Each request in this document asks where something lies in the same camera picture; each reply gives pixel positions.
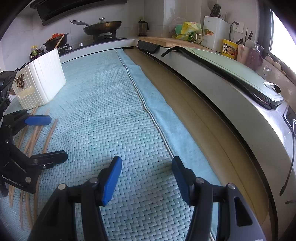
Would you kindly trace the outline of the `yellow green sponge bag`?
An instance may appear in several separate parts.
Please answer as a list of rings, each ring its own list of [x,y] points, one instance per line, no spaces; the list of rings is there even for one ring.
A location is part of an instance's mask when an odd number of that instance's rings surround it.
[[[202,41],[201,24],[197,22],[186,21],[184,18],[175,18],[169,24],[169,32],[173,39],[196,44],[200,44]]]

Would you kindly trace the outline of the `green cutting board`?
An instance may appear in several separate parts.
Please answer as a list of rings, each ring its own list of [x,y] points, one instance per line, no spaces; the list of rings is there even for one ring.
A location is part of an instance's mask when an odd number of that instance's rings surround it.
[[[218,53],[196,48],[189,48],[188,50],[205,60],[206,63],[213,64],[226,73],[237,86],[250,93],[258,101],[268,104],[272,109],[276,109],[284,102],[281,94],[264,85],[265,80],[245,65]]]

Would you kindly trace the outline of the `black gas stove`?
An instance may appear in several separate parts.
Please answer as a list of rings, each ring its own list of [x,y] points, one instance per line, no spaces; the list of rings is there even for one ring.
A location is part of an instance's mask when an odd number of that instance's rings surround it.
[[[61,57],[67,53],[70,53],[80,48],[86,48],[89,46],[98,45],[106,42],[113,42],[113,41],[126,40],[126,39],[127,37],[118,37],[116,35],[116,32],[105,33],[97,36],[92,36],[92,39],[83,41],[78,44],[73,44],[73,45],[66,44],[66,45],[63,45],[62,47],[58,47],[58,53],[59,53],[59,56]]]

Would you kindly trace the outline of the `black wok with lid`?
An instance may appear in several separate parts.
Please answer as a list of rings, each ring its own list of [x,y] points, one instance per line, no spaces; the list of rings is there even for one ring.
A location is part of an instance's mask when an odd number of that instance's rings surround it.
[[[84,26],[83,31],[86,35],[97,36],[115,32],[121,27],[122,21],[106,21],[105,18],[100,18],[99,22],[93,25],[78,20],[71,20],[70,23]]]

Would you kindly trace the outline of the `light blue woven mat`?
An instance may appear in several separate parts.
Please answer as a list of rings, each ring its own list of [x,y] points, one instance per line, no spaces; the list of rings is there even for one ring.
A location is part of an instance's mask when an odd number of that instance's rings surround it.
[[[37,114],[48,112],[57,126],[48,151],[68,159],[41,174],[38,208],[61,184],[76,186],[95,177],[114,156],[122,171],[112,200],[101,209],[110,240],[184,240],[193,209],[183,200],[171,172],[179,156],[187,168],[218,184],[206,157],[177,110],[195,107],[198,96],[181,80],[122,49],[99,52],[62,65],[66,84]],[[42,152],[52,126],[34,148]]]

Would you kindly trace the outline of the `black padded cushion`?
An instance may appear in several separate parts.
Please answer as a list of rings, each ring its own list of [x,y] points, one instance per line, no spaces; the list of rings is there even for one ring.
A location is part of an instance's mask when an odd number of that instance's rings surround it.
[[[159,50],[161,46],[146,41],[138,40],[137,47],[142,52],[154,54]]]

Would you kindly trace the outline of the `black pot red lid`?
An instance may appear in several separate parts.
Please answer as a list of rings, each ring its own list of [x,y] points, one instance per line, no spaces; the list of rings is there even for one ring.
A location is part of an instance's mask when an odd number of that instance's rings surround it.
[[[61,48],[64,45],[66,45],[68,35],[69,35],[68,33],[66,33],[66,34],[59,34],[59,33],[54,34],[50,39],[48,39],[44,43],[44,46],[45,46],[46,50],[49,52],[49,51],[52,51],[55,48]]]

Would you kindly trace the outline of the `pink cup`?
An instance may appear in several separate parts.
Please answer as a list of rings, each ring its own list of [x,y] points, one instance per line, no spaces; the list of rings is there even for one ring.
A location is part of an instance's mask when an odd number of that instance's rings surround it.
[[[248,57],[248,53],[249,53],[249,48],[246,47],[245,45],[240,44],[238,46],[238,53],[237,53],[236,60],[242,64],[245,64]]]

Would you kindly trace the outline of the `black range hood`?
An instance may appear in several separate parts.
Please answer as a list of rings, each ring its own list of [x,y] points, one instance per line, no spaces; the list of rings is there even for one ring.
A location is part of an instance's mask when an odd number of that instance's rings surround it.
[[[126,4],[128,0],[36,0],[30,3],[31,9],[36,9],[42,25],[49,25],[71,14],[113,4]]]

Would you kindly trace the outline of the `wooden chopstick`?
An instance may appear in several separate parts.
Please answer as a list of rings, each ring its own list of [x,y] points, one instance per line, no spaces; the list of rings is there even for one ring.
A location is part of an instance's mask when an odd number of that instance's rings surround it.
[[[20,225],[23,231],[23,190],[20,191]]]
[[[35,127],[35,130],[32,134],[31,142],[29,144],[29,157],[32,156],[33,150],[36,145],[36,139],[38,139],[38,133],[39,133],[40,127],[37,126]],[[33,219],[31,216],[31,205],[30,205],[30,194],[28,192],[25,193],[25,205],[26,205],[26,214],[27,214],[27,219],[29,223],[29,228],[33,228]]]
[[[55,119],[54,122],[53,122],[53,125],[49,131],[49,134],[48,134],[48,137],[46,139],[46,142],[44,144],[44,147],[43,147],[43,151],[42,151],[42,154],[45,154],[47,149],[48,149],[48,145],[49,145],[49,142],[51,140],[51,137],[53,135],[53,132],[57,126],[57,122],[58,122],[58,119]],[[38,181],[37,181],[37,185],[36,185],[36,193],[34,194],[34,221],[37,220],[37,217],[38,217],[38,191],[39,191],[39,181],[40,181],[40,176],[38,177]]]
[[[36,105],[36,107],[32,110],[31,115],[34,115],[37,111],[39,107],[39,104]],[[21,136],[18,142],[18,145],[16,146],[18,149],[21,147],[22,143],[23,143],[23,139],[28,131],[29,126],[24,127],[24,129],[21,132]],[[9,186],[9,207],[12,208],[13,207],[13,197],[14,197],[14,191],[15,191],[15,187],[10,185]]]
[[[41,131],[43,130],[44,126],[36,126],[30,139],[28,140],[24,154],[27,154],[28,157],[31,157],[35,148],[35,145],[37,143],[37,140],[39,139],[39,136],[41,134]],[[33,219],[31,215],[31,204],[30,204],[30,195],[27,192],[24,192],[21,190],[20,192],[20,225],[21,230],[24,231],[24,225],[23,225],[23,202],[25,203],[26,207],[26,215],[27,215],[27,221],[29,223],[29,228],[32,229],[33,227]]]

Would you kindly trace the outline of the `purple soap dispenser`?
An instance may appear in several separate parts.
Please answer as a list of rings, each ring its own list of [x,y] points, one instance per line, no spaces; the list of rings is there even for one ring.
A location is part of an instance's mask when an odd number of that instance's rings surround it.
[[[263,63],[262,52],[264,48],[251,40],[247,40],[245,46],[249,48],[245,65],[256,71]]]

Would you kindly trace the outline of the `wooden cutting board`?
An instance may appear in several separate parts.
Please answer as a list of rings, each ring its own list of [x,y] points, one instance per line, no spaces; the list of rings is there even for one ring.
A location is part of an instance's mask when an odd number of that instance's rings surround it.
[[[161,37],[138,37],[139,40],[145,41],[148,43],[160,45],[165,48],[172,48],[172,47],[184,47],[184,48],[196,48],[200,50],[205,50],[212,52],[211,49],[201,46],[196,43],[173,39],[173,38],[161,38]]]

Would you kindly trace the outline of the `yellow instant noodle cup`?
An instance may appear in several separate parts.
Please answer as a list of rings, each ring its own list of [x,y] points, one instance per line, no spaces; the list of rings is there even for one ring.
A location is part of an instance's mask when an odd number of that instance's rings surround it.
[[[223,41],[222,41],[222,55],[236,60],[237,53],[238,53],[238,47],[239,47],[238,44],[236,44],[232,41],[223,39]]]

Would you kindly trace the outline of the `sauce bottles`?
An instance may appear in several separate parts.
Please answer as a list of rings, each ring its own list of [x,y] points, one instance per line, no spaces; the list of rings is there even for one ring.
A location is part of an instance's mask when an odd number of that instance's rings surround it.
[[[33,61],[35,59],[37,59],[38,57],[42,56],[43,54],[45,54],[45,50],[43,48],[43,46],[32,46],[31,47],[31,53],[30,53],[30,60]]]

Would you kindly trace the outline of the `white ribbed utensil holder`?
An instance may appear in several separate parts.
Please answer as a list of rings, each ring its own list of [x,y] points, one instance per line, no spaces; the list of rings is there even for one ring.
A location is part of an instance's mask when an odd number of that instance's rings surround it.
[[[47,52],[16,73],[12,88],[23,109],[50,102],[66,84],[57,49]]]

